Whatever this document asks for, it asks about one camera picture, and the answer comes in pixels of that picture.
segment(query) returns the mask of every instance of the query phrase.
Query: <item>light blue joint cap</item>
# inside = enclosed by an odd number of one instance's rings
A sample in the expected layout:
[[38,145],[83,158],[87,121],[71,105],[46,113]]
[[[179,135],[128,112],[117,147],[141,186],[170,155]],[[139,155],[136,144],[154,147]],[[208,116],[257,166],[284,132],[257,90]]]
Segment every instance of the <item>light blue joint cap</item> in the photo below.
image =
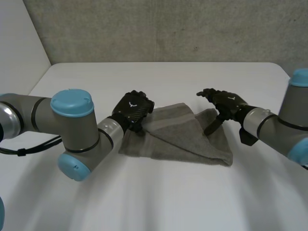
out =
[[295,70],[290,84],[296,87],[308,87],[308,68]]
[[55,94],[50,103],[53,111],[65,117],[84,117],[93,112],[91,95],[81,89],[62,90]]
[[4,203],[0,197],[0,230],[3,229],[3,225],[4,225]]
[[61,154],[58,158],[59,169],[70,179],[85,180],[91,173],[87,166],[68,154]]
[[298,142],[288,153],[288,158],[300,165],[308,164],[308,138]]

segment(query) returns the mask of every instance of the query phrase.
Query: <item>white wall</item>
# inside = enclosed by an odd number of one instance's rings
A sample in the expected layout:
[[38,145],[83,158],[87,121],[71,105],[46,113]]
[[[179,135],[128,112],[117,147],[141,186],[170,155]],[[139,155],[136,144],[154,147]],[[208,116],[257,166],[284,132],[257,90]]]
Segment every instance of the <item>white wall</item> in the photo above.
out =
[[29,94],[50,67],[22,0],[0,0],[0,94]]

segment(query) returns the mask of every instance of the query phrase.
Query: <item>black cable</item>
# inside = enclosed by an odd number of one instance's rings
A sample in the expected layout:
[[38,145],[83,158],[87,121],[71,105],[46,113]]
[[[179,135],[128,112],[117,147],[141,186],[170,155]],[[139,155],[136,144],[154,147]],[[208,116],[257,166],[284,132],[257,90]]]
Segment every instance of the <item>black cable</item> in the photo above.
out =
[[56,136],[33,148],[29,148],[29,149],[22,148],[22,149],[18,149],[17,151],[6,149],[6,148],[0,148],[0,153],[6,154],[6,155],[25,156],[27,154],[33,154],[33,153],[39,153],[39,152],[45,151],[53,146],[58,145],[61,142],[62,142],[61,136]]

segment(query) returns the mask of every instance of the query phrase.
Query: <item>silver metal ring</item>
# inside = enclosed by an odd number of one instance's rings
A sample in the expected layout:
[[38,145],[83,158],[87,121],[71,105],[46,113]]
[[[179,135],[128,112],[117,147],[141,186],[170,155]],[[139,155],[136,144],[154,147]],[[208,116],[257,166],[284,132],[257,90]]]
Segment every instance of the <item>silver metal ring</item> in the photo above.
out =
[[7,105],[0,103],[0,124],[3,128],[3,139],[12,139],[20,133],[20,121],[16,113]]

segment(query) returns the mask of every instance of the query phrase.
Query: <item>logo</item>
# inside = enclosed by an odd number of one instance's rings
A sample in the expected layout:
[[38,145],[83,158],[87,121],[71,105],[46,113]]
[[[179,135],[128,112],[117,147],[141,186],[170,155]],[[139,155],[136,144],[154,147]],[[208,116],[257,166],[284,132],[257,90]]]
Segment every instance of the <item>logo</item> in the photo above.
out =
[[132,105],[130,102],[129,102],[129,105],[130,105],[130,107],[135,107],[135,106],[137,106],[137,105]]

